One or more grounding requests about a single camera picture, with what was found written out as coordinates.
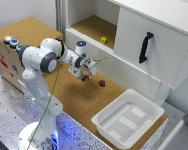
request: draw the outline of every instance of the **yellow cube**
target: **yellow cube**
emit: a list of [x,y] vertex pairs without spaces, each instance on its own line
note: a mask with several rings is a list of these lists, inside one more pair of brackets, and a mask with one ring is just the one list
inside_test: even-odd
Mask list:
[[101,38],[101,43],[106,44],[107,43],[107,38],[106,37],[102,37]]

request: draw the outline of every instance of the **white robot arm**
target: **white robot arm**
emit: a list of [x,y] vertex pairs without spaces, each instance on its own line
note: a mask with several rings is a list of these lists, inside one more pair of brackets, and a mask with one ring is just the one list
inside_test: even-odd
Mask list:
[[[92,77],[96,74],[96,68],[93,67],[95,62],[90,60],[91,58],[86,55],[86,43],[83,41],[77,42],[76,50],[67,49],[62,43],[54,39],[47,38],[42,41],[40,48],[32,46],[23,46],[19,51],[19,59],[25,71],[22,74],[24,84],[35,99],[35,103],[40,106],[42,112],[40,113],[40,119],[48,105],[51,94],[46,81],[42,76],[43,73],[51,73],[57,66],[57,60],[61,60],[64,63],[70,64],[69,71],[80,79],[85,79],[84,70],[89,72],[89,76]],[[43,117],[36,134],[32,141],[32,150],[43,150],[49,143],[49,139],[54,135],[57,130],[56,116],[63,111],[62,103],[52,97],[47,113]]]

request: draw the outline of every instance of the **white plastic bin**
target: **white plastic bin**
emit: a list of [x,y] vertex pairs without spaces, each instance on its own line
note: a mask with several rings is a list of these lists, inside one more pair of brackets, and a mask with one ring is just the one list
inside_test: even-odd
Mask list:
[[130,149],[163,113],[163,108],[146,97],[127,90],[91,120],[113,145]]

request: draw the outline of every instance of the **black handle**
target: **black handle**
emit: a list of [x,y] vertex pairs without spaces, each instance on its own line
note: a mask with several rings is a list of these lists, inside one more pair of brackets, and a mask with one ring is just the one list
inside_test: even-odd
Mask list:
[[147,36],[145,37],[144,41],[143,41],[143,45],[142,45],[142,49],[141,49],[141,54],[139,57],[139,63],[142,64],[143,62],[145,62],[147,60],[147,57],[145,57],[145,53],[147,50],[147,46],[148,46],[148,40],[151,39],[154,35],[150,32],[147,32]]

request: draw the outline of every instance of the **cabinet door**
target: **cabinet door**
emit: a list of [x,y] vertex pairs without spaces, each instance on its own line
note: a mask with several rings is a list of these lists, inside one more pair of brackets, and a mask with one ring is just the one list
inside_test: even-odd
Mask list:
[[[144,38],[149,39],[145,56],[139,63]],[[127,9],[121,8],[114,54],[150,75],[173,86],[188,51],[188,36]]]

